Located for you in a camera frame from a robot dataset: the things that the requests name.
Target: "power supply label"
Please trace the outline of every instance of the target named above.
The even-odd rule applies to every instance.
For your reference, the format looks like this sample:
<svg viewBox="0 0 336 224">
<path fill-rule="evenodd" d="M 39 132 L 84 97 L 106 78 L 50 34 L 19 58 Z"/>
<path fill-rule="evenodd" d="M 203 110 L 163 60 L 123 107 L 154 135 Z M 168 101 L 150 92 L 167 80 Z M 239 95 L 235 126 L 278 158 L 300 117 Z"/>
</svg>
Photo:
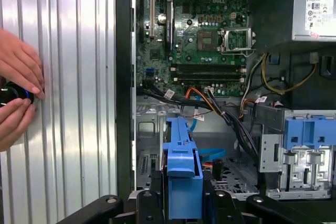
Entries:
<svg viewBox="0 0 336 224">
<path fill-rule="evenodd" d="M 318 35 L 329 34 L 334 0 L 306 0 L 305 29 Z"/>
</svg>

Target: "cable connector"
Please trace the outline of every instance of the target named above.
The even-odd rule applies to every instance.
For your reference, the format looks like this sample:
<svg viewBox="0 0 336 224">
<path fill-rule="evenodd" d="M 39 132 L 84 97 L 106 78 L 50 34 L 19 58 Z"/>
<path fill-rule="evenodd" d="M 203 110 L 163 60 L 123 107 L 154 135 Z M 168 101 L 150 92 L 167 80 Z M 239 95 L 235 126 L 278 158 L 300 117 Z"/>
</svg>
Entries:
<svg viewBox="0 0 336 224">
<path fill-rule="evenodd" d="M 241 113 L 242 115 L 247 115 L 247 114 L 248 114 L 248 111 L 247 111 L 247 110 L 240 110 L 240 113 Z"/>
<path fill-rule="evenodd" d="M 309 63 L 317 64 L 319 63 L 319 54 L 317 52 L 311 52 L 309 55 Z"/>
</svg>

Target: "blue tab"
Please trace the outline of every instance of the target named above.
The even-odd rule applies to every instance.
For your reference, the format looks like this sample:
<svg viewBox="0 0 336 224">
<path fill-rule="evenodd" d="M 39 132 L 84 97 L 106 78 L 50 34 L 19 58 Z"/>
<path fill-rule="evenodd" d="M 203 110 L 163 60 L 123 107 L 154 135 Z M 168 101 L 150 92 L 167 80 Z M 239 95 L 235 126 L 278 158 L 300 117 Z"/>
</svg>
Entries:
<svg viewBox="0 0 336 224">
<path fill-rule="evenodd" d="M 189 128 L 183 117 L 168 118 L 171 122 L 171 142 L 164 143 L 163 149 L 168 150 L 167 174 L 174 177 L 195 177 L 193 150 L 195 142 L 189 137 Z"/>
<path fill-rule="evenodd" d="M 163 144 L 167 155 L 168 218 L 201 219 L 203 173 L 196 144 L 183 117 L 168 118 L 170 142 Z"/>
<path fill-rule="evenodd" d="M 335 145 L 336 120 L 315 115 L 309 119 L 287 118 L 283 133 L 284 148 L 305 145 L 317 150 L 321 145 Z"/>
</svg>

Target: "ribbed metal surface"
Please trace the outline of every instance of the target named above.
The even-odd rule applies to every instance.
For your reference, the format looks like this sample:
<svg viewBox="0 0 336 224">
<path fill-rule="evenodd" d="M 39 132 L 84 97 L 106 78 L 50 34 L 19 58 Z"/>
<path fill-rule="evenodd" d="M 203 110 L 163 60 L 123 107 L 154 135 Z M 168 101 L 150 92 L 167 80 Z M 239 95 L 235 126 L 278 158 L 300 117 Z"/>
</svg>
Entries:
<svg viewBox="0 0 336 224">
<path fill-rule="evenodd" d="M 34 46 L 46 100 L 1 153 L 5 223 L 55 223 L 116 194 L 114 0 L 0 0 L 5 29 Z"/>
</svg>

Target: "hand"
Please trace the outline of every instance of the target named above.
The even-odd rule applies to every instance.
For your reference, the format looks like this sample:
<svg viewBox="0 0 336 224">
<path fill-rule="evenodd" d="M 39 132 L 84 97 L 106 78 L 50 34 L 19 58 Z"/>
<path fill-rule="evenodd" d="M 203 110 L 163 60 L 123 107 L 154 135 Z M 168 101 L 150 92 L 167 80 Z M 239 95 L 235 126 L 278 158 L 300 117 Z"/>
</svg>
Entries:
<svg viewBox="0 0 336 224">
<path fill-rule="evenodd" d="M 8 31 L 0 29 L 0 76 L 44 99 L 42 63 L 37 52 Z"/>
<path fill-rule="evenodd" d="M 15 99 L 0 108 L 0 152 L 8 150 L 27 130 L 35 116 L 29 99 Z"/>
</svg>

